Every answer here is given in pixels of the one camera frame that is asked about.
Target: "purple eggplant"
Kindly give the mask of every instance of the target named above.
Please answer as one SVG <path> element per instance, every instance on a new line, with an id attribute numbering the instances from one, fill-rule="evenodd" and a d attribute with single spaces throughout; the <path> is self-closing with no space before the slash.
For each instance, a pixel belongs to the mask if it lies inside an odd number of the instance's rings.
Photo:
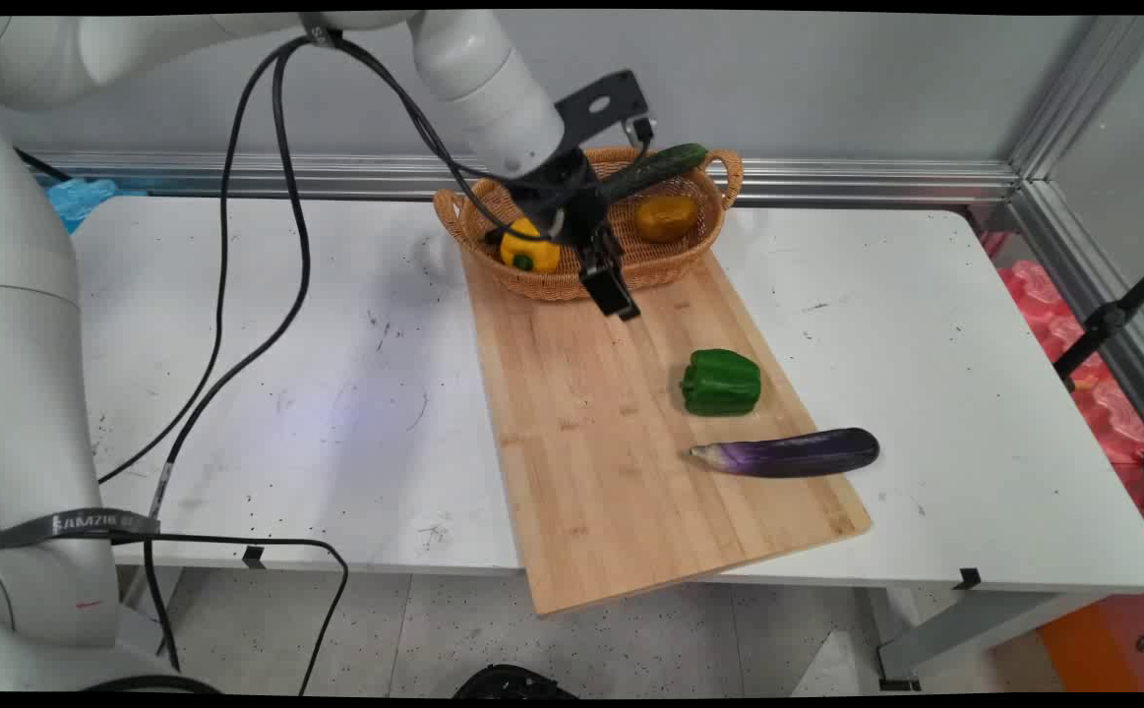
<path id="1" fill-rule="evenodd" d="M 867 466 L 877 459 L 877 438 L 864 429 L 813 431 L 756 443 L 716 443 L 690 448 L 715 470 L 748 478 L 817 478 Z"/>

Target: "floor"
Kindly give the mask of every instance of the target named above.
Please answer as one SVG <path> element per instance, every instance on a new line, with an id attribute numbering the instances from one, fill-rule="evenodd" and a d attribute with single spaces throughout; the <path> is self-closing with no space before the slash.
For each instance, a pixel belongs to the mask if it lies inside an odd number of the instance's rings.
<path id="1" fill-rule="evenodd" d="M 182 670 L 228 693 L 289 694 L 339 574 L 189 570 L 170 618 Z M 915 592 L 928 618 L 951 604 Z M 881 693 L 867 596 L 850 588 L 685 583 L 540 620 L 523 575 L 348 579 L 308 694 L 446 698 L 491 662 L 581 698 Z M 937 676 L 925 693 L 1060 691 L 1034 634 Z"/>

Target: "black tape mark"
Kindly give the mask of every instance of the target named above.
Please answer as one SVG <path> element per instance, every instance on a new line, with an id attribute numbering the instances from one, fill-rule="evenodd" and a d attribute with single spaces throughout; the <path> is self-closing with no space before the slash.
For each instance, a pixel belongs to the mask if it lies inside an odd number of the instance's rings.
<path id="1" fill-rule="evenodd" d="M 261 562 L 262 552 L 265 552 L 265 548 L 261 546 L 249 546 L 248 548 L 244 548 L 244 564 L 249 568 L 264 571 L 265 565 L 262 565 Z"/>
<path id="2" fill-rule="evenodd" d="M 969 590 L 969 588 L 982 582 L 982 576 L 978 574 L 978 568 L 961 568 L 961 584 L 952 588 L 952 590 Z"/>

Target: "gray wall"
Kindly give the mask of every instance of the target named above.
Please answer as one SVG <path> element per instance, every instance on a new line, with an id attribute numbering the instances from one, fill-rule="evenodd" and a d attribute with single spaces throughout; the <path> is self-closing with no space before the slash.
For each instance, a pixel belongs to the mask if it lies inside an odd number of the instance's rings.
<path id="1" fill-rule="evenodd" d="M 1049 175 L 1128 285 L 1144 275 L 1144 54 Z"/>
<path id="2" fill-rule="evenodd" d="M 1088 17 L 876 13 L 500 10 L 553 97 L 631 67 L 660 144 L 698 141 L 785 158 L 1004 158 Z M 239 90 L 280 39 L 213 46 L 73 106 L 0 109 L 32 150 L 222 152 Z M 463 143 L 420 86 L 404 26 L 352 37 L 388 64 L 454 151 Z M 288 65 L 301 153 L 423 153 L 389 93 L 333 53 Z M 269 80 L 240 150 L 273 152 Z M 599 144 L 618 144 L 618 130 Z"/>

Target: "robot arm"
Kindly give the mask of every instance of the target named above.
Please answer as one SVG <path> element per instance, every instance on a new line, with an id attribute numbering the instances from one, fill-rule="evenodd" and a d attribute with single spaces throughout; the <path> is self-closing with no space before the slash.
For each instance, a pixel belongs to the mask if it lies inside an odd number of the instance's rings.
<path id="1" fill-rule="evenodd" d="M 555 216 L 566 212 L 571 225 L 558 236 L 581 255 L 590 295 L 604 313 L 635 313 L 622 287 L 618 246 L 612 250 L 614 237 L 604 223 L 606 206 L 583 189 L 595 177 L 579 144 L 609 121 L 643 113 L 639 89 L 618 101 L 631 108 L 628 116 L 613 110 L 589 116 L 597 95 L 585 90 L 551 102 L 488 10 L 325 13 L 323 18 L 343 31 L 408 23 L 420 78 L 464 127 L 476 156 L 505 178 L 551 185 L 511 192 L 541 228 L 562 223 Z M 0 17 L 0 103 L 59 106 L 202 46 L 294 26 L 301 19 L 293 13 Z M 625 73 L 607 77 L 612 87 L 628 83 L 620 80 Z M 0 530 L 102 506 L 82 395 L 78 295 L 71 239 L 0 135 Z M 112 649 L 116 627 L 108 542 L 56 539 L 0 550 L 0 646 L 15 637 L 22 642 L 17 651 Z M 0 658 L 14 654 L 0 650 Z M 0 667 L 0 676 L 8 673 L 27 676 Z M 38 673 L 46 679 L 58 675 Z"/>

